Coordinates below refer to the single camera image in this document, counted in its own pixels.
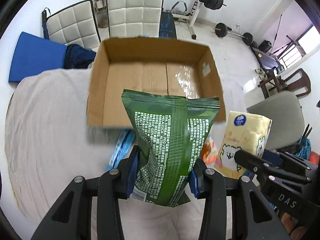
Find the blue foam pad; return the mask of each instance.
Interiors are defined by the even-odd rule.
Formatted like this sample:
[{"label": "blue foam pad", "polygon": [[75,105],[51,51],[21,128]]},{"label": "blue foam pad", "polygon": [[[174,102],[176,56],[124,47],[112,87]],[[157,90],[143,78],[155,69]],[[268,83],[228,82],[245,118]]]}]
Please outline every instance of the blue foam pad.
[{"label": "blue foam pad", "polygon": [[14,50],[9,82],[20,82],[45,70],[63,68],[66,50],[63,44],[22,32]]}]

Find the cartoon dog print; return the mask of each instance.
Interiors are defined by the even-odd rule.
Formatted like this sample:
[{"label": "cartoon dog print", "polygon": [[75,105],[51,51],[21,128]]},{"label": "cartoon dog print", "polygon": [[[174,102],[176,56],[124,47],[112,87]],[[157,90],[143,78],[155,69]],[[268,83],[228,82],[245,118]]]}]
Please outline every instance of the cartoon dog print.
[{"label": "cartoon dog print", "polygon": [[232,171],[241,170],[241,166],[239,166],[234,159],[235,153],[239,150],[241,150],[241,147],[235,148],[233,146],[224,144],[222,147],[222,152],[220,153],[222,165],[231,169]]},{"label": "cartoon dog print", "polygon": [[256,149],[256,156],[257,157],[261,157],[263,155],[264,152],[264,148],[266,146],[266,140],[265,137],[261,137],[258,140],[258,145],[257,145],[257,149]]}]

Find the wooden chair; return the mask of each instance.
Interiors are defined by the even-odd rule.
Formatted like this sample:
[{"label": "wooden chair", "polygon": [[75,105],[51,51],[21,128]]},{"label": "wooden chair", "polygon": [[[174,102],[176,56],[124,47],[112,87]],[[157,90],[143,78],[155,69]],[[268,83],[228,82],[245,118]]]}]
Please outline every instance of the wooden chair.
[{"label": "wooden chair", "polygon": [[[301,73],[301,78],[290,83],[289,85],[287,85],[287,82],[292,79],[296,74],[298,73]],[[289,77],[287,77],[285,80],[284,80],[284,83],[286,84],[286,89],[285,90],[289,90],[291,92],[294,92],[300,88],[306,88],[306,92],[304,93],[301,93],[301,94],[298,94],[296,95],[297,98],[299,97],[303,97],[303,96],[306,96],[308,94],[311,93],[311,83],[310,83],[310,79],[307,75],[307,73],[302,69],[302,68],[299,68],[297,71],[295,71],[292,75],[290,75]]]},{"label": "wooden chair", "polygon": [[[301,73],[301,78],[290,83],[289,85],[287,84],[288,81],[290,79],[292,79],[296,74]],[[291,92],[294,92],[300,88],[306,88],[307,91],[301,94],[296,95],[297,98],[299,97],[303,97],[306,96],[308,94],[311,93],[311,83],[310,83],[310,79],[307,75],[307,73],[302,69],[299,68],[297,71],[295,71],[292,75],[290,75],[289,77],[287,77],[286,79],[282,79],[281,76],[275,77],[272,76],[270,78],[268,78],[267,80],[260,82],[258,87],[262,87],[263,85],[265,85],[267,82],[271,83],[273,85],[272,88],[269,89],[269,91],[273,90],[273,89],[277,89],[278,93],[282,90],[288,90]]]}]

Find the gray chair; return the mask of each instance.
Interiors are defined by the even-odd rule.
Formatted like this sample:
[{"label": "gray chair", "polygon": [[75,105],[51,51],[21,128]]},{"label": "gray chair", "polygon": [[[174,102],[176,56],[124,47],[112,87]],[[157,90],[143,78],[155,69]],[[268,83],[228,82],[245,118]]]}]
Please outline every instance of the gray chair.
[{"label": "gray chair", "polygon": [[304,131],[304,119],[299,100],[294,93],[282,91],[247,108],[252,114],[272,119],[267,150],[295,144]]}]

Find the orange object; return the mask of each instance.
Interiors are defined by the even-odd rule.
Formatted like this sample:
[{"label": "orange object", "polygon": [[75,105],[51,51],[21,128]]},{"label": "orange object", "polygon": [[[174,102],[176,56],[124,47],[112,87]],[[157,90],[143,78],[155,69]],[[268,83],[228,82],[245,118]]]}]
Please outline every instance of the orange object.
[{"label": "orange object", "polygon": [[207,141],[204,143],[200,156],[205,164],[213,163],[216,161],[218,150],[216,149],[214,142],[210,140],[210,138],[207,139]]},{"label": "orange object", "polygon": [[318,165],[319,163],[319,154],[316,152],[311,151],[309,156],[309,161],[314,163],[315,165]]}]

